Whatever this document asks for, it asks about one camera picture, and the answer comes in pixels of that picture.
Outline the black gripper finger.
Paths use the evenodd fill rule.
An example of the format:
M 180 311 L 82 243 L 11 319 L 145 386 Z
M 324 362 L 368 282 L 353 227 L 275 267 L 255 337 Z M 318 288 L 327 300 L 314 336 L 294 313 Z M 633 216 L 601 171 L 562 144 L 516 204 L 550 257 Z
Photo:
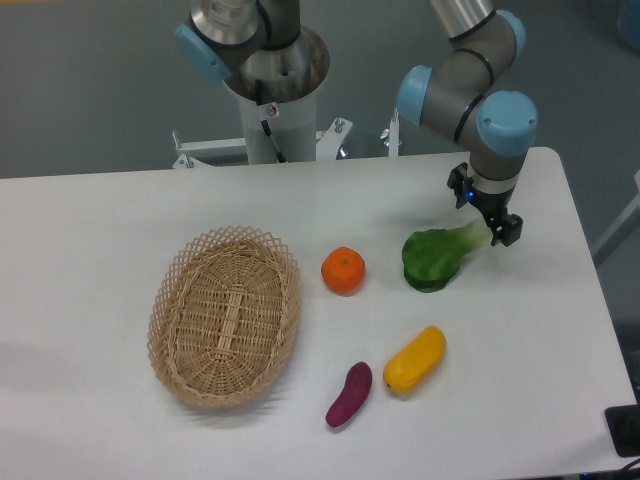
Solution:
M 460 209 L 474 197 L 473 179 L 468 176 L 469 165 L 462 162 L 453 168 L 447 180 L 447 186 L 453 191 L 456 208 Z
M 508 247 L 520 239 L 523 219 L 516 214 L 501 212 L 490 216 L 486 223 L 492 233 L 492 246 L 502 244 Z

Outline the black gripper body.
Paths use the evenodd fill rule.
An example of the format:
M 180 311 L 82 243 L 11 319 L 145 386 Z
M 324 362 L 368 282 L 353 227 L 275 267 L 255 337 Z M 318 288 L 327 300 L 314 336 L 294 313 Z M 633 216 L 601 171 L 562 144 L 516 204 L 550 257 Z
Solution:
M 514 188 L 499 193 L 479 190 L 471 180 L 465 182 L 464 198 L 474 206 L 486 220 L 503 219 L 508 215 L 508 203 Z

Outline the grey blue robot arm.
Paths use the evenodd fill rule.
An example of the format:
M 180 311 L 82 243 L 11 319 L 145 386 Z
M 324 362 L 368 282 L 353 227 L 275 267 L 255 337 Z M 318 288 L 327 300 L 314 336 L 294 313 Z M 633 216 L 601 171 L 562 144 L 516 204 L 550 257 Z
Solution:
M 533 101 L 494 83 L 520 56 L 526 32 L 512 13 L 488 1 L 432 5 L 452 46 L 438 68 L 419 65 L 404 77 L 395 113 L 466 149 L 447 185 L 458 206 L 472 205 L 510 245 L 522 219 L 508 211 L 538 113 Z M 253 164 L 314 161 L 315 94 L 330 57 L 322 39 L 300 21 L 296 1 L 195 1 L 174 33 L 182 55 L 206 80 L 225 84 L 243 110 Z

